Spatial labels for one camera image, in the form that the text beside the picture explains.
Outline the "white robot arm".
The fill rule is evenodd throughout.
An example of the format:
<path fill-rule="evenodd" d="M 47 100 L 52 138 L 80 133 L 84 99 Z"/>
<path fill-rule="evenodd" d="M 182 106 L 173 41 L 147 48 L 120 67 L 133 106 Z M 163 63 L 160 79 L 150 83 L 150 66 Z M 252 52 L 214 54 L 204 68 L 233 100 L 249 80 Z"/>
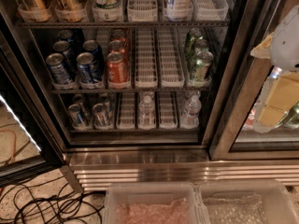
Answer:
<path fill-rule="evenodd" d="M 276 126 L 299 100 L 299 6 L 294 6 L 275 31 L 251 52 L 252 57 L 268 59 L 284 71 L 265 99 L 258 121 L 265 127 Z"/>

